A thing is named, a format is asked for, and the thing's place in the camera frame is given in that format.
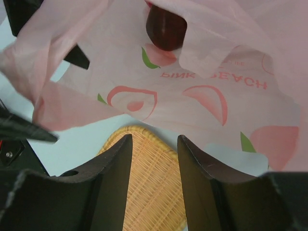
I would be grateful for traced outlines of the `woven bamboo tray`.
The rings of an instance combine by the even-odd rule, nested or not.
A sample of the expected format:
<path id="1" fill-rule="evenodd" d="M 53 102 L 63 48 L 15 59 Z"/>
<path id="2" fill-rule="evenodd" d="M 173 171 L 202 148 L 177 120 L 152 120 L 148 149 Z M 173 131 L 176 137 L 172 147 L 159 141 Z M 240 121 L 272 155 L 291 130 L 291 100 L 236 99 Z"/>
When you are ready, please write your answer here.
<path id="1" fill-rule="evenodd" d="M 111 148 L 124 135 L 133 138 L 125 231 L 182 231 L 186 214 L 176 151 L 147 128 L 119 128 L 99 153 Z"/>

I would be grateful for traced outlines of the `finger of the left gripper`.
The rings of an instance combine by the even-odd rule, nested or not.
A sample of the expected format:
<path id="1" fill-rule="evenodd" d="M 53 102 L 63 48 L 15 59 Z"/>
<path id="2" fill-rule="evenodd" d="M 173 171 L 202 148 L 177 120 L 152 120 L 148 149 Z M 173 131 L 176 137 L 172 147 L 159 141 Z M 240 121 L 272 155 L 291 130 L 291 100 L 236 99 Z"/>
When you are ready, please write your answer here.
<path id="1" fill-rule="evenodd" d="M 0 139 L 10 141 L 27 139 L 46 142 L 58 141 L 56 135 L 5 109 L 0 110 Z"/>

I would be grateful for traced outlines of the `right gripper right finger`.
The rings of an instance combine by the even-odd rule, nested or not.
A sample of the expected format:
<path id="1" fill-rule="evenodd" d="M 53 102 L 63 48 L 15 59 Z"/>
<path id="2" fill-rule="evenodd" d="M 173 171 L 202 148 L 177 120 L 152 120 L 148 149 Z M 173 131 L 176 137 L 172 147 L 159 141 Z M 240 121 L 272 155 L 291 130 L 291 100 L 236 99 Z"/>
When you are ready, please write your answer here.
<path id="1" fill-rule="evenodd" d="M 177 150 L 189 230 L 307 230 L 306 172 L 254 177 L 220 162 L 183 135 Z"/>

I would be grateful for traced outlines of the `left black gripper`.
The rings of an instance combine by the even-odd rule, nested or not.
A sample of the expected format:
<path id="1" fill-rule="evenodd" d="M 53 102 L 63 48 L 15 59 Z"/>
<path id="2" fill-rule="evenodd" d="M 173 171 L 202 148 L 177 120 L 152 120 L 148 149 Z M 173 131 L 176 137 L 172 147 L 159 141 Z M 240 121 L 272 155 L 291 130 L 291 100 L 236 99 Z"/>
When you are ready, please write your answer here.
<path id="1" fill-rule="evenodd" d="M 13 36 L 17 36 L 22 27 L 42 4 L 41 0 L 2 0 L 8 16 Z M 64 58 L 75 66 L 88 70 L 90 61 L 81 48 L 76 45 Z M 0 141 L 1 169 L 31 169 L 39 173 L 45 172 L 45 167 L 33 151 L 27 140 Z"/>

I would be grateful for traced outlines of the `pink plastic bag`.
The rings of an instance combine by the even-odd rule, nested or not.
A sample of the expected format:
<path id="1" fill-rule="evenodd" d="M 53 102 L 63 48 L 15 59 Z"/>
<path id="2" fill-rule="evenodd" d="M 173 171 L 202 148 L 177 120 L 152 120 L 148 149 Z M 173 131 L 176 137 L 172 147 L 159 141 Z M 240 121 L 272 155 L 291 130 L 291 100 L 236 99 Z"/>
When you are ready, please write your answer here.
<path id="1" fill-rule="evenodd" d="M 0 52 L 0 70 L 52 130 L 128 114 L 209 154 L 308 169 L 308 3 L 154 0 L 187 22 L 157 48 L 143 0 L 46 0 Z M 78 45 L 88 70 L 65 61 Z"/>

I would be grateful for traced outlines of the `red fake fruit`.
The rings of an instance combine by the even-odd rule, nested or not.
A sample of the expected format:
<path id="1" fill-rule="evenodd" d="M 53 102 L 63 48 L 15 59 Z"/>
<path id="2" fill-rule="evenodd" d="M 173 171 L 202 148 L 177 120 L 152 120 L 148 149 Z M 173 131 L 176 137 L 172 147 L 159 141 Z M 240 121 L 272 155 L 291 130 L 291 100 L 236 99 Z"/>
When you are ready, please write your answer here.
<path id="1" fill-rule="evenodd" d="M 163 51 L 183 46 L 187 22 L 181 16 L 152 5 L 146 21 L 146 32 L 152 43 Z"/>

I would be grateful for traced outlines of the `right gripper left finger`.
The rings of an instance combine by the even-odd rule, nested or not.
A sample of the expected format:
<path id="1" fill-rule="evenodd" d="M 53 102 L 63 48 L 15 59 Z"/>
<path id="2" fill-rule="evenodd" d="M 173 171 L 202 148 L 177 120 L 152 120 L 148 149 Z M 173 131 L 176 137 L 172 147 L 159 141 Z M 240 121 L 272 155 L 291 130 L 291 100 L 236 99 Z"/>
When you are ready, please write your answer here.
<path id="1" fill-rule="evenodd" d="M 132 161 L 132 136 L 58 177 L 30 169 L 0 172 L 3 231 L 120 231 Z"/>

